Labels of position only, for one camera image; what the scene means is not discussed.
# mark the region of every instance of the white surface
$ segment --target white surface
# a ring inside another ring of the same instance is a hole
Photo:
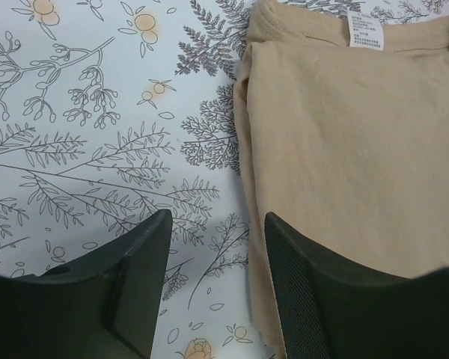
[[[0,274],[41,274],[169,208],[153,358],[272,358],[249,315],[230,98],[251,1],[29,1],[0,0]],[[307,5],[386,23],[449,14],[434,0]]]

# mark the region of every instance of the botanical print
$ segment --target botanical print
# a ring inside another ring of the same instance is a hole
[[[281,359],[246,292],[233,80],[252,2],[0,1],[0,274],[41,274],[169,209],[152,359]],[[449,13],[449,0],[281,2],[384,24]]]
[[[53,40],[57,40],[50,29],[52,26],[58,25],[60,16],[55,11],[55,5],[52,0],[20,0],[25,6],[15,7],[12,10],[28,17],[28,21],[36,20],[43,32]]]

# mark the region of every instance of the beige cloth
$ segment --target beige cloth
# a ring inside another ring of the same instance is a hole
[[[251,213],[254,320],[283,346],[263,234],[268,211],[365,266],[449,265],[449,16],[385,25],[349,48],[346,20],[259,0],[235,87]]]

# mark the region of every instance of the folded beige fabric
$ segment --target folded beige fabric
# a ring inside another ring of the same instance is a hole
[[[253,8],[235,117],[251,303],[270,346],[283,343],[268,211],[387,273],[449,265],[449,16],[384,34],[382,52],[350,48],[346,20],[273,0]]]

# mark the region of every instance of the floral patterned tablecloth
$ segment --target floral patterned tablecloth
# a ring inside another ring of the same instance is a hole
[[[294,0],[382,23],[449,0]],[[249,314],[233,80],[250,0],[0,0],[0,274],[174,216],[153,359],[270,359]]]

